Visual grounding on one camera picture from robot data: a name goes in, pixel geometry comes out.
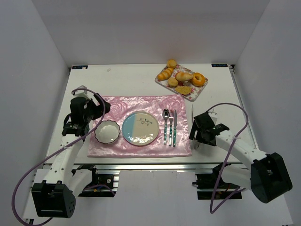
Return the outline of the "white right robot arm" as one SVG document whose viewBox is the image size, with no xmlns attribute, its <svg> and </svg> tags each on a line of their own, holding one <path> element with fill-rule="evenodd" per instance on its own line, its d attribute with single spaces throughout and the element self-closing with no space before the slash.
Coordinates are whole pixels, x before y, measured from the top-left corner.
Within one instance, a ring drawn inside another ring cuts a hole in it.
<svg viewBox="0 0 301 226">
<path fill-rule="evenodd" d="M 233 184 L 251 190 L 262 203 L 268 203 L 293 187 L 285 162 L 277 153 L 268 154 L 236 138 L 224 124 L 215 124 L 208 112 L 194 117 L 190 140 L 219 147 L 236 159 L 244 168 L 220 163 L 212 173 L 194 182 L 198 188 L 223 188 Z"/>
</svg>

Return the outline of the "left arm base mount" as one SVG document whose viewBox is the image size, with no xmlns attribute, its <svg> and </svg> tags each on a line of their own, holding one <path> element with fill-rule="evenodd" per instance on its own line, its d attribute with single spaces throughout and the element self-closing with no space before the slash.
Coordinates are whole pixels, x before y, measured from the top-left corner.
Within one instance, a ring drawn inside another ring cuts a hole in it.
<svg viewBox="0 0 301 226">
<path fill-rule="evenodd" d="M 85 186 L 79 197 L 114 197 L 119 183 L 119 172 L 98 169 L 95 165 L 80 165 L 72 169 L 74 176 L 78 170 L 90 170 L 92 181 Z"/>
</svg>

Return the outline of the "orange striped ring bread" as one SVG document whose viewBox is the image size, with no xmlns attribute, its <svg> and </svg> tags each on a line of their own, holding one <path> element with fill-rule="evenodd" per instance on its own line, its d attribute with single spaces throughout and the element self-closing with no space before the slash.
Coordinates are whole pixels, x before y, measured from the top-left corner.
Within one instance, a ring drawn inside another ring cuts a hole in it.
<svg viewBox="0 0 301 226">
<path fill-rule="evenodd" d="M 191 80 L 191 79 L 193 78 L 193 74 L 186 73 L 186 72 L 178 72 L 178 73 L 175 75 L 175 78 L 176 78 L 178 81 L 188 81 L 188 80 Z"/>
</svg>

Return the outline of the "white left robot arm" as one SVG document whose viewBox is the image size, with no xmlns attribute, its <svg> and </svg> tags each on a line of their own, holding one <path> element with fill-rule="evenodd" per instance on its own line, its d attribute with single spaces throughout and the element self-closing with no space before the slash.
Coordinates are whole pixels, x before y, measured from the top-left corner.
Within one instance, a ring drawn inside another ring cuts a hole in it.
<svg viewBox="0 0 301 226">
<path fill-rule="evenodd" d="M 32 187 L 32 197 L 37 215 L 50 218 L 70 218 L 76 205 L 76 198 L 92 182 L 93 173 L 88 169 L 72 172 L 79 150 L 89 132 L 89 124 L 110 111 L 111 105 L 98 93 L 95 104 L 86 93 L 74 96 L 70 113 L 63 122 L 60 153 L 55 155 L 50 170 L 41 183 Z"/>
</svg>

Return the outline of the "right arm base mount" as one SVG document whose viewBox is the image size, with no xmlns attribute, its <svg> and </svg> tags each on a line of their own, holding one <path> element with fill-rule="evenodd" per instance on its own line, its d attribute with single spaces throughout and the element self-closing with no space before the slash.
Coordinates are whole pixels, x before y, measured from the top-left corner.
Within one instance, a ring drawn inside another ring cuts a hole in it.
<svg viewBox="0 0 301 226">
<path fill-rule="evenodd" d="M 192 182 L 192 185 L 197 188 L 198 200 L 210 200 L 212 197 L 214 185 L 219 175 L 222 163 L 215 166 L 211 173 L 196 174 L 196 181 Z M 220 179 L 215 193 L 215 200 L 224 200 L 230 195 L 238 186 L 224 182 Z"/>
</svg>

